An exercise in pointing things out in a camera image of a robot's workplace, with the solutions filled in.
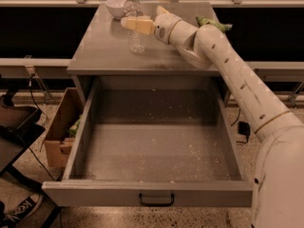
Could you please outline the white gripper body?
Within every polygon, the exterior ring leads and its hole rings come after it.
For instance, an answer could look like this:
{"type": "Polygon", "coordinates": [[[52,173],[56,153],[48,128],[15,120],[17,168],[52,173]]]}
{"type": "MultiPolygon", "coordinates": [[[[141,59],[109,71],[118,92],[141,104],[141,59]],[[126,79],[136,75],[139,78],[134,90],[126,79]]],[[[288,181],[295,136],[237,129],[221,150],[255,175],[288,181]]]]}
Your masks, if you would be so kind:
{"type": "Polygon", "coordinates": [[[163,13],[155,18],[155,37],[167,45],[176,45],[178,37],[174,31],[181,18],[173,13],[163,13]]]}

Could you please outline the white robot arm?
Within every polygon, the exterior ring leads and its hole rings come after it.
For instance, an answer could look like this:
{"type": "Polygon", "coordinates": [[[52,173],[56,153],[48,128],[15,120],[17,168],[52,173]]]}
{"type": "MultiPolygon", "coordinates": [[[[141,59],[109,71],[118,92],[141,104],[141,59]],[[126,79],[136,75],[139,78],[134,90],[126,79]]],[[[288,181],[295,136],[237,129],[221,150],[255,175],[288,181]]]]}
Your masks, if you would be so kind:
{"type": "Polygon", "coordinates": [[[235,52],[219,23],[193,26],[158,6],[155,19],[128,15],[121,25],[155,35],[194,67],[218,70],[261,142],[251,227],[304,228],[304,123],[235,52]]]}

